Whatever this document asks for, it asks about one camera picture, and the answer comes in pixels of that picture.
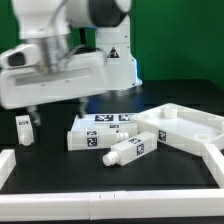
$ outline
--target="green wall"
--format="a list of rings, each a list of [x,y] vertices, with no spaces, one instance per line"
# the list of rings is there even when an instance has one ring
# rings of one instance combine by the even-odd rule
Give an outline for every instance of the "green wall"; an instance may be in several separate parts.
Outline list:
[[[0,51],[18,44],[10,0],[0,0],[0,31]],[[143,80],[208,79],[224,90],[224,0],[134,0],[132,52]]]

